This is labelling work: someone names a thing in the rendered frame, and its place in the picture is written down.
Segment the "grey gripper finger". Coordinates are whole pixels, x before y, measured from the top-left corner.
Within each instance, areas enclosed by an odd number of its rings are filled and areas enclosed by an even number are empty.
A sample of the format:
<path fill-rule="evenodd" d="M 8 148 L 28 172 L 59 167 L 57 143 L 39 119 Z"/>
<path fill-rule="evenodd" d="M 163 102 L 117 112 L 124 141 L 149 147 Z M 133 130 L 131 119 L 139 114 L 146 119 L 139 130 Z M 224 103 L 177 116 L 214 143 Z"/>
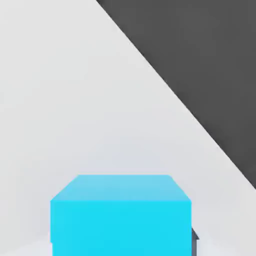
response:
<path fill-rule="evenodd" d="M 200 238 L 193 228 L 191 233 L 191 256 L 215 256 L 215 246 L 209 236 Z"/>

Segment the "small cyan cube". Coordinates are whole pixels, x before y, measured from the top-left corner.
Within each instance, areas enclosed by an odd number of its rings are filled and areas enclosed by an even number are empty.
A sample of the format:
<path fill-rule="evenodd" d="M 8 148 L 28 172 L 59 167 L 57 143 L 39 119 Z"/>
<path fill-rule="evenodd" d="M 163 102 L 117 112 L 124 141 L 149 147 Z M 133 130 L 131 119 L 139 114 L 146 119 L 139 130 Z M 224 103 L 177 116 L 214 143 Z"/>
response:
<path fill-rule="evenodd" d="M 79 175 L 50 202 L 52 256 L 192 256 L 192 203 L 169 175 Z"/>

